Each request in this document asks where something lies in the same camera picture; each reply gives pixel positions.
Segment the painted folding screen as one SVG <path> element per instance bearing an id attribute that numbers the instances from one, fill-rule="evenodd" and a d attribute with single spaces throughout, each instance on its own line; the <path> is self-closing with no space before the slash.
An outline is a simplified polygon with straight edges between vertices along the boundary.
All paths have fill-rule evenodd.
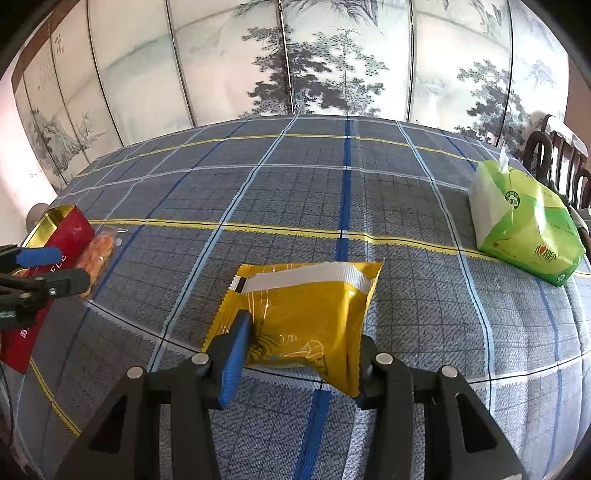
<path id="1" fill-rule="evenodd" d="M 518 152 L 565 114 L 569 67 L 520 1 L 62 1 L 11 85 L 62 190 L 122 147 L 264 115 L 405 120 Z"/>

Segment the red gold toffee tin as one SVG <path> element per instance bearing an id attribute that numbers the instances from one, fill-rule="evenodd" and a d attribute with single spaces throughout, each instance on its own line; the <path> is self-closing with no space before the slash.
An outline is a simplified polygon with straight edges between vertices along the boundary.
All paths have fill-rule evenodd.
<path id="1" fill-rule="evenodd" d="M 54 300 L 90 286 L 75 266 L 94 229 L 74 205 L 45 212 L 24 244 L 1 247 L 1 361 L 23 374 Z"/>

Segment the dark wooden chair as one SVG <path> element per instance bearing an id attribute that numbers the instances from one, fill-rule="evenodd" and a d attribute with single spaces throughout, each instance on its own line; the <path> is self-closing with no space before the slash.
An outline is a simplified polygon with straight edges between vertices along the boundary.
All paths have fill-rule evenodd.
<path id="1" fill-rule="evenodd" d="M 558 117 L 547 114 L 529 135 L 523 166 L 575 209 L 590 206 L 590 160 L 585 143 Z"/>

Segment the green tissue pack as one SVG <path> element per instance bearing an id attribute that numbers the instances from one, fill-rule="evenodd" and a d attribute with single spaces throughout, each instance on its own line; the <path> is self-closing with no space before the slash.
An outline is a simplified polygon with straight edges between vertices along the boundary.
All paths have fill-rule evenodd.
<path id="1" fill-rule="evenodd" d="M 480 251 L 555 286 L 579 267 L 585 248 L 567 207 L 505 149 L 478 165 L 468 197 Z"/>

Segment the grey plaid tablecloth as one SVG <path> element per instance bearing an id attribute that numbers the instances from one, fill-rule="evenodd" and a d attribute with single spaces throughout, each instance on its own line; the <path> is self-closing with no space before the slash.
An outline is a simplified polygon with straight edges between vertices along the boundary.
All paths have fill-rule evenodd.
<path id="1" fill-rule="evenodd" d="M 379 261 L 366 334 L 410 366 L 456 367 L 530 477 L 556 477 L 590 426 L 590 264 L 556 287 L 478 251 L 467 192 L 498 154 L 406 123 L 280 116 L 98 158 L 55 204 L 119 241 L 1 380 L 18 453 L 53 477 L 128 367 L 200 349 L 239 265 Z"/>

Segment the yellow snack bag white stripe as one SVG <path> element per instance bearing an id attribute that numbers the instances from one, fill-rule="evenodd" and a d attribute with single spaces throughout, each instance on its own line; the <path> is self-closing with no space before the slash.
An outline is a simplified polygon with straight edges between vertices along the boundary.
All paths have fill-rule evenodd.
<path id="1" fill-rule="evenodd" d="M 252 315 L 246 363 L 307 367 L 349 397 L 360 393 L 363 321 L 384 263 L 242 264 L 202 347 Z"/>

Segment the orange snack clear bag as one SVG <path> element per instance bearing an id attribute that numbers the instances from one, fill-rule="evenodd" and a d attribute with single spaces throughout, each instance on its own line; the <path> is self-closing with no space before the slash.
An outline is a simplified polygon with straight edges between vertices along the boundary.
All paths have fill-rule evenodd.
<path id="1" fill-rule="evenodd" d="M 86 271 L 89 276 L 89 286 L 79 294 L 80 298 L 86 298 L 92 293 L 100 276 L 104 273 L 114 249 L 122 244 L 122 235 L 126 232 L 127 230 L 124 228 L 104 227 L 81 253 L 75 267 Z"/>

